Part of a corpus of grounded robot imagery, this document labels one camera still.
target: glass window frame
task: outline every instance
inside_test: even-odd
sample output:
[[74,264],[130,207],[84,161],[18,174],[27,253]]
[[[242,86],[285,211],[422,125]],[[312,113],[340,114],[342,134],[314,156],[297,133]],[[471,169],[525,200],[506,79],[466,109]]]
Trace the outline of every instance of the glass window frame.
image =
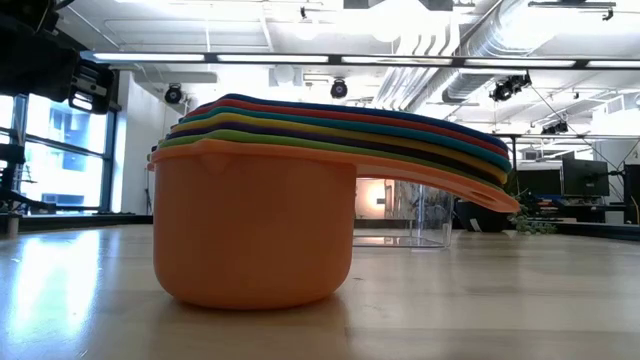
[[[17,143],[16,135],[25,142],[38,143],[58,150],[63,150],[80,155],[97,157],[102,160],[102,181],[100,185],[100,203],[98,206],[60,206],[58,209],[63,211],[103,211],[107,212],[111,209],[111,192],[112,192],[112,174],[113,174],[113,146],[115,141],[115,121],[117,111],[119,109],[112,107],[107,113],[107,131],[105,139],[104,152],[95,152],[80,146],[63,143],[56,140],[42,138],[36,135],[26,133],[27,129],[27,109],[29,106],[29,97],[18,95],[14,97],[13,123],[10,130],[14,136],[11,136],[11,143]],[[16,182],[20,191],[21,178]]]

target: table surface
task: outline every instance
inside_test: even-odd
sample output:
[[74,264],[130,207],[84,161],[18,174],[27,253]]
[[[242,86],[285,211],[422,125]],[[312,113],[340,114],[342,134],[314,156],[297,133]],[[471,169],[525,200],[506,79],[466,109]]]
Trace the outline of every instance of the table surface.
[[355,248],[309,306],[214,311],[155,279],[147,225],[0,241],[0,359],[638,359],[640,246],[455,233]]

